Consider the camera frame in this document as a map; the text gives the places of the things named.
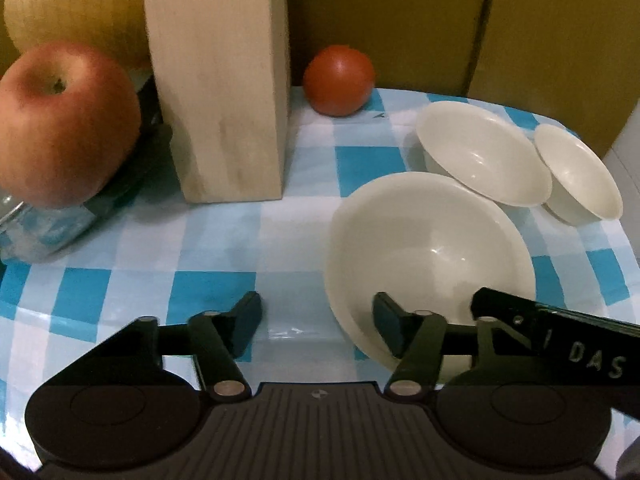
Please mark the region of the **cream bowl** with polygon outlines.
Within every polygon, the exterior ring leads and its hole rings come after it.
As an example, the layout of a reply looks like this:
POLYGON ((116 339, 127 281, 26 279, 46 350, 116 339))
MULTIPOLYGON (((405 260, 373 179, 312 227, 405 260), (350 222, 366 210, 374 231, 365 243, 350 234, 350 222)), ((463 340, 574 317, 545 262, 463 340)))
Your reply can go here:
POLYGON ((323 278, 341 329, 388 370, 398 361, 374 326, 378 292, 407 312, 430 310, 459 325, 472 324, 482 287, 536 296, 532 258, 503 210, 421 171, 379 177, 344 198, 330 222, 323 278))
POLYGON ((535 148, 552 175, 547 207, 571 226, 618 220, 620 190, 598 155, 569 131, 542 124, 534 130, 535 148))
POLYGON ((428 104, 416 116, 427 170, 512 207, 535 207, 551 196, 552 177, 522 130, 483 107, 457 101, 428 104))

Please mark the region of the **blue white checkered tablecloth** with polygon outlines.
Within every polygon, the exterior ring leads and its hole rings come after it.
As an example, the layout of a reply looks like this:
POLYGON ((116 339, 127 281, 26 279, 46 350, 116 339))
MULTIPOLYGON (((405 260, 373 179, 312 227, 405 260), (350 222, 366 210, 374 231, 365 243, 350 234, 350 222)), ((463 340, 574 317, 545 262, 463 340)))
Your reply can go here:
POLYGON ((239 360, 252 385, 386 382, 386 368, 350 342, 326 300, 326 231, 358 186, 423 168, 414 122, 434 101, 380 89, 358 114, 332 119, 294 90, 280 200, 191 206, 165 164, 130 205, 62 252, 10 262, 1 283, 3 448, 39 466, 24 419, 30 395, 122 326, 142 315, 182 323, 252 289, 266 308, 239 360))

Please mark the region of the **steel pot with lid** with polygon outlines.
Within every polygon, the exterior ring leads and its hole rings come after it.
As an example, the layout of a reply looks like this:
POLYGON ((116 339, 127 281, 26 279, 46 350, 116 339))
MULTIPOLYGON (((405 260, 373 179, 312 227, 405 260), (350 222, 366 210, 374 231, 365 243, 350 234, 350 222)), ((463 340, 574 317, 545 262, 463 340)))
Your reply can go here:
POLYGON ((149 77, 138 91, 140 136, 131 153, 102 190, 77 206, 36 208, 1 193, 1 261, 39 262, 119 212, 134 199, 168 157, 171 128, 160 112, 156 84, 149 77))

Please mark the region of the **red yellow apple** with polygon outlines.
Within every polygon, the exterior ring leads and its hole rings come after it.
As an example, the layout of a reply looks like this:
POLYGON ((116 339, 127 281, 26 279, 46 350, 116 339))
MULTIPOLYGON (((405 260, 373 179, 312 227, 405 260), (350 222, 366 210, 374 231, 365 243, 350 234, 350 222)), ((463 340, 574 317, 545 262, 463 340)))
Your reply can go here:
POLYGON ((141 110, 126 70, 94 47, 53 41, 1 78, 1 187, 35 207, 99 193, 134 147, 141 110))

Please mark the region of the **red tomato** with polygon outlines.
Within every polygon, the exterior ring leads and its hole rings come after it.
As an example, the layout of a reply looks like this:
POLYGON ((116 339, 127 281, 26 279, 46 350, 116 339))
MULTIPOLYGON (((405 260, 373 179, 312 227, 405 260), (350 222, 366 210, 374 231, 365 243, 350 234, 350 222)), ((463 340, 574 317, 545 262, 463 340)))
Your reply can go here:
POLYGON ((342 44, 322 49, 303 74, 303 90, 319 114, 346 117, 369 101, 375 86, 370 58, 342 44))

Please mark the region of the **wooden chopping block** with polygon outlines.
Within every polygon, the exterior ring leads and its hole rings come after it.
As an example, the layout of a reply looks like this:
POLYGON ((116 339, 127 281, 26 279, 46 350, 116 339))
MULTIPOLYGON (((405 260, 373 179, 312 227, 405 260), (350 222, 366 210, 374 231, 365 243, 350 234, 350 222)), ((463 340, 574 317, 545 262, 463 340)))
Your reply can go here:
POLYGON ((171 156, 190 203, 283 194, 288 0, 144 0, 171 156))

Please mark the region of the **yellow pomelo in net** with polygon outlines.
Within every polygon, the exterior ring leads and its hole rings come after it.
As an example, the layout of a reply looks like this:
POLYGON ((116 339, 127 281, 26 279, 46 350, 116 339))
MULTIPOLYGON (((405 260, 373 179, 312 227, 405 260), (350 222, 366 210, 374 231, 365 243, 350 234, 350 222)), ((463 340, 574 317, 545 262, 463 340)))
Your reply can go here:
POLYGON ((144 0, 4 0, 3 18, 20 52, 68 40, 93 46, 128 70, 151 66, 144 0))

